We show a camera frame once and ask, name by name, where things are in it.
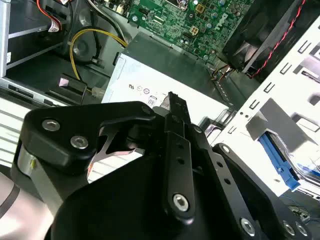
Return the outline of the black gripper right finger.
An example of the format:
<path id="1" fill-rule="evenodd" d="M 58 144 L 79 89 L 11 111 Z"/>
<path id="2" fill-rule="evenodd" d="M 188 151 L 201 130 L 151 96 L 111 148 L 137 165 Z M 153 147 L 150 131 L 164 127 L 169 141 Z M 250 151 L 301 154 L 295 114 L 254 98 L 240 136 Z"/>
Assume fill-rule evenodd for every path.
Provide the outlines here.
<path id="1" fill-rule="evenodd" d="M 190 152 L 195 216 L 193 240 L 310 240 L 308 227 L 225 144 L 211 147 L 177 101 Z"/>

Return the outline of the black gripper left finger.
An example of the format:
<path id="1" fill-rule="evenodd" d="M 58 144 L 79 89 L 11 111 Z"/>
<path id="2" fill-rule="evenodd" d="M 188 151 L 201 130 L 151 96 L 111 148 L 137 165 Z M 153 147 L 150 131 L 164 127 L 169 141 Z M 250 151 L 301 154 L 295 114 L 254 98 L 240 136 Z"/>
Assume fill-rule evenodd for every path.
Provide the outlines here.
<path id="1" fill-rule="evenodd" d="M 165 128 L 177 132 L 178 95 L 166 115 L 140 101 L 37 109 L 23 122 L 17 165 L 56 216 L 76 191 L 145 156 Z"/>

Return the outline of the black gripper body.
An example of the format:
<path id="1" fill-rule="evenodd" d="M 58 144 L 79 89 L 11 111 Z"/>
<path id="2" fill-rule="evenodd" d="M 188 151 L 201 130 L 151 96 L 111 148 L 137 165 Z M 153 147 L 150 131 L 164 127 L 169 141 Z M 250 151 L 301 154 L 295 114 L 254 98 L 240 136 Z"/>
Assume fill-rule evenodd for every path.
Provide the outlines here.
<path id="1" fill-rule="evenodd" d="M 238 240 L 239 195 L 223 158 L 192 124 L 166 127 L 149 152 L 77 190 L 53 240 Z"/>

